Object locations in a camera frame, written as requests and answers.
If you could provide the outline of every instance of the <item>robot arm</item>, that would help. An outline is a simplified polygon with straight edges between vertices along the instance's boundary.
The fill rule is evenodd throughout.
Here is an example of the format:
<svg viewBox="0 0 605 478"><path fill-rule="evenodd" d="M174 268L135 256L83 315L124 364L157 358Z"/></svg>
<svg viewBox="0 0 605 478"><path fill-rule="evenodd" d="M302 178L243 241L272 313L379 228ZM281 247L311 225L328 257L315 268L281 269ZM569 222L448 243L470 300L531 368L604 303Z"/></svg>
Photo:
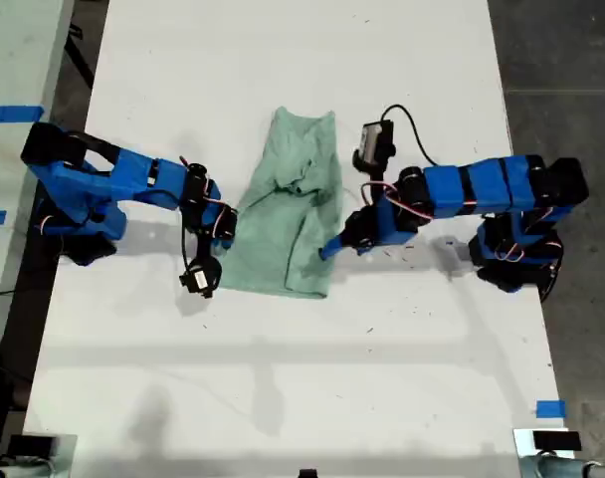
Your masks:
<svg viewBox="0 0 605 478"><path fill-rule="evenodd" d="M470 243L479 276L508 292L534 283L542 298L547 295L563 255L553 226L588 197L576 159L560 158L549 167L536 155L462 167L407 167L390 184L382 179L394 154L393 122L383 116L366 124L353 164L371 177L363 188L371 188L372 203L351 214L344 230L319 251L322 259L343 247L362 254L376 246L404 244L433 219L493 214Z"/></svg>
<svg viewBox="0 0 605 478"><path fill-rule="evenodd" d="M85 160L87 150L111 165L96 170ZM229 248L237 212L223 203L216 182L200 164L177 164L124 149L83 132L64 132L52 124L33 124L22 160L40 179L48 199L40 204L42 234L59 235L66 254L80 265L115 252L111 241L125 231L121 200L180 209L182 255L186 268L180 279L190 292L211 297L218 287L221 266L212 245ZM196 257L188 262L185 230L198 237Z"/></svg>

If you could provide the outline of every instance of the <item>crumpled towel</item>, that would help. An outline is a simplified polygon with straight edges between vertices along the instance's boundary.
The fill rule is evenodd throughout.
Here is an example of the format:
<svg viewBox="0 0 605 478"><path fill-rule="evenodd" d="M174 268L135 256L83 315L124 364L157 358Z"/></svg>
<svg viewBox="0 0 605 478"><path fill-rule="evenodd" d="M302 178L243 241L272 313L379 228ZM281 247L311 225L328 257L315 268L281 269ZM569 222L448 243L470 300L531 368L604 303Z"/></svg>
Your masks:
<svg viewBox="0 0 605 478"><path fill-rule="evenodd" d="M326 297L332 261L318 249L337 234L341 211L335 116L276 110L263 158L238 206L221 286L293 297Z"/></svg>

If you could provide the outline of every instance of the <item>green cloth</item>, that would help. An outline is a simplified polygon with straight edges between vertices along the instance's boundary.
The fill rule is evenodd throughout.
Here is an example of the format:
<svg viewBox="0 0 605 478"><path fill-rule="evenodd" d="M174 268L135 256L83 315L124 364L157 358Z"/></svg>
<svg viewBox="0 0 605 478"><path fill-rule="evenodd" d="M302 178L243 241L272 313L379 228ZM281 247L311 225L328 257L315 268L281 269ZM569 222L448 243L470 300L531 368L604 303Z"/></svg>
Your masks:
<svg viewBox="0 0 605 478"><path fill-rule="evenodd" d="M333 112L321 118L276 110L263 158L238 206L221 286L326 297L332 261L318 249L340 227L342 181Z"/></svg>

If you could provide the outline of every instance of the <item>white tabletop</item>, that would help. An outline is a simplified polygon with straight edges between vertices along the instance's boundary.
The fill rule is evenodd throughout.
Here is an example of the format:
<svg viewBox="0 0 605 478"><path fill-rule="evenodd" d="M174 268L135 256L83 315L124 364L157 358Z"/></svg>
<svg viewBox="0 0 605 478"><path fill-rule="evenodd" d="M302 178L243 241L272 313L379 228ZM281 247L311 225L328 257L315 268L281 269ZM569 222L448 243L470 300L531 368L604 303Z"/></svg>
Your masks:
<svg viewBox="0 0 605 478"><path fill-rule="evenodd" d="M344 216L362 124L403 103L436 160L510 153L485 0L112 0L87 131L207 165L236 203L274 110L335 111ZM420 158L396 120L389 177ZM343 252L329 296L180 287L179 216L123 204L118 253L58 270L26 431L79 436L75 476L518 476L511 430L557 391L536 291L451 238Z"/></svg>
<svg viewBox="0 0 605 478"><path fill-rule="evenodd" d="M72 0L0 0L0 106L41 105L48 118ZM30 125L0 124L0 291L15 287L37 180L20 160ZM12 296L0 297L0 341Z"/></svg>

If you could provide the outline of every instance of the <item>red wire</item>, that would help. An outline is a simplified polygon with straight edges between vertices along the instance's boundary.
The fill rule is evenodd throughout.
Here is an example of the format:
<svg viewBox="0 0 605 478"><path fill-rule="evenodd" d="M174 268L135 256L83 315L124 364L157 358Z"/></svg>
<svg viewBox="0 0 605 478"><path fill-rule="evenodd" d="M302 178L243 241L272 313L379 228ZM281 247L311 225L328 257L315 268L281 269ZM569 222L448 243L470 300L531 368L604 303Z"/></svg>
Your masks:
<svg viewBox="0 0 605 478"><path fill-rule="evenodd" d="M546 217L548 217L552 211L554 210L554 207L549 207L547 211L545 211L545 214L543 214L539 219L537 219L536 221L534 221L532 224L530 224L528 227L525 228L525 230L523 231L523 233L525 234L526 232L528 232L530 230L530 228L532 226L534 226L537 222L541 222L543 219L545 219ZM550 244L552 246L558 246L561 247L560 244L555 243L555 242L548 242L546 244ZM493 254L495 254L496 259L498 259L499 261L508 261L508 262L519 262L521 259L523 259L524 257L524 253L523 253L523 249L521 250L521 254L519 255L519 257L517 259L515 259L514 261L510 260L510 254L512 254L512 251L514 251L514 249L518 246L518 244L515 242L512 247L510 248L510 250L506 253L505 257L500 257L498 255L498 252L495 251Z"/></svg>
<svg viewBox="0 0 605 478"><path fill-rule="evenodd" d="M362 184L360 186L360 194L362 195L362 199L364 200L364 203L368 206L371 203L369 202L369 200L367 199L366 195L364 194L364 188L366 186L383 186L385 189L391 189L393 192L398 192L397 188L393 185L393 184L389 184L387 182L384 181L368 181L365 182L364 184ZM396 201L395 199L392 199L391 197L389 197L388 193L384 194L385 197L387 198L387 200L391 203L391 204L395 204L396 206L400 207L401 209L404 209L406 211L409 211L411 214L415 214L418 217L422 217L423 219L428 219L428 220L432 220L433 216L426 214L422 211L418 211L417 209L413 209L410 206L407 206L406 204L404 204L403 202L400 201Z"/></svg>

